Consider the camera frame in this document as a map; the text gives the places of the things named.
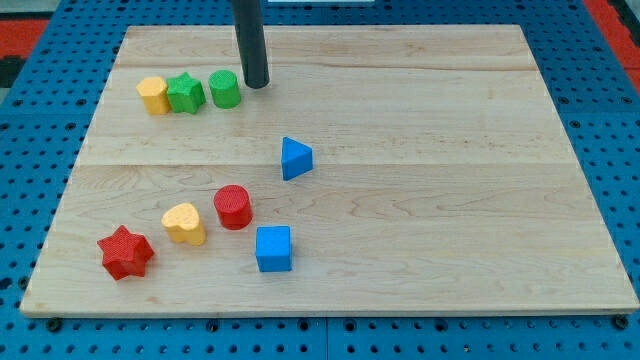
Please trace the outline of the black cylindrical robot arm rod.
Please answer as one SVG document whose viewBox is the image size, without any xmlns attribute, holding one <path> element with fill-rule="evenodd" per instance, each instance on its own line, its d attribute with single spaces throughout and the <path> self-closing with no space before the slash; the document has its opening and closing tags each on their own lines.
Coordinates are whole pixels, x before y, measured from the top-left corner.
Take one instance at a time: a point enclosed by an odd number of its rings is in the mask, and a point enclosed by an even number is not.
<svg viewBox="0 0 640 360">
<path fill-rule="evenodd" d="M 261 89 L 270 82 L 260 0 L 231 0 L 244 82 Z"/>
</svg>

